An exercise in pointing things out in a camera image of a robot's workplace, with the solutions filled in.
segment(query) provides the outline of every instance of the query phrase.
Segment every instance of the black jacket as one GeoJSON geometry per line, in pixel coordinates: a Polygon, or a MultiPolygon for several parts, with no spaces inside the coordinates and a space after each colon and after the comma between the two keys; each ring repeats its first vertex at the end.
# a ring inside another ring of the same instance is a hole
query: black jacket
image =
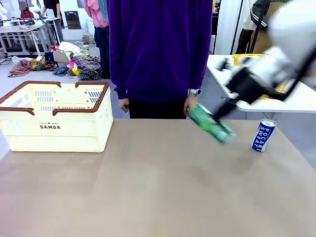
{"type": "MultiPolygon", "coordinates": [[[[287,3],[291,0],[268,0],[267,2],[267,5],[266,5],[266,9],[265,9],[265,12],[263,14],[263,18],[262,18],[262,22],[261,22],[261,29],[262,30],[266,30],[268,28],[268,25],[269,25],[269,21],[268,19],[266,18],[266,15],[268,13],[268,10],[269,10],[269,6],[270,6],[270,3],[272,2],[283,2],[283,3],[287,3]]],[[[259,16],[260,16],[260,12],[261,12],[261,8],[263,6],[263,2],[264,0],[257,0],[251,10],[250,10],[250,15],[251,15],[251,20],[256,24],[258,25],[259,23],[259,16]]]]}

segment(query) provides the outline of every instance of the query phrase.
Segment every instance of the green can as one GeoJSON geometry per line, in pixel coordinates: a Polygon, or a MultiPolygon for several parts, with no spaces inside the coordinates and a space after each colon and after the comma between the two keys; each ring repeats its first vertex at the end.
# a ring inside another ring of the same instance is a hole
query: green can
{"type": "Polygon", "coordinates": [[[236,135],[234,131],[225,124],[215,122],[211,112],[200,104],[197,104],[194,109],[190,111],[190,118],[222,144],[231,141],[236,135]]]}

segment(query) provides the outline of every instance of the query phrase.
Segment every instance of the can lid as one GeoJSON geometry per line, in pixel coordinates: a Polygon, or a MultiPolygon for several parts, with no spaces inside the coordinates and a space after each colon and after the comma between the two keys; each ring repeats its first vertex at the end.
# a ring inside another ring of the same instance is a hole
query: can lid
{"type": "Polygon", "coordinates": [[[276,122],[274,122],[273,120],[271,120],[271,119],[263,119],[263,120],[261,120],[261,123],[263,124],[263,125],[265,125],[265,126],[268,126],[268,127],[275,127],[277,124],[276,124],[276,122]]]}

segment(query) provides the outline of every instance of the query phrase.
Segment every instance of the blue can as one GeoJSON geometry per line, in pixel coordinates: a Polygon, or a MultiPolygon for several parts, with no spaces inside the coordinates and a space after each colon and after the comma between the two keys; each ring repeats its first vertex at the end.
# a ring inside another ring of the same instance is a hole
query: blue can
{"type": "Polygon", "coordinates": [[[261,120],[257,134],[252,143],[252,149],[258,152],[264,152],[269,143],[271,135],[276,127],[276,122],[270,119],[261,120]]]}

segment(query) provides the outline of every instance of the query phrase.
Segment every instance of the person in black shirt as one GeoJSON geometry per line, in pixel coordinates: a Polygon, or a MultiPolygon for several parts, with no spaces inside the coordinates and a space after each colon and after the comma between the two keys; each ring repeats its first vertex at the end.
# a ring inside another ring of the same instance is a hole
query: person in black shirt
{"type": "Polygon", "coordinates": [[[55,17],[59,18],[58,20],[55,21],[55,24],[56,24],[59,40],[60,42],[62,42],[64,41],[64,38],[63,38],[63,33],[61,31],[61,14],[60,14],[59,0],[44,0],[44,8],[42,10],[43,15],[47,9],[53,9],[55,17]]]}

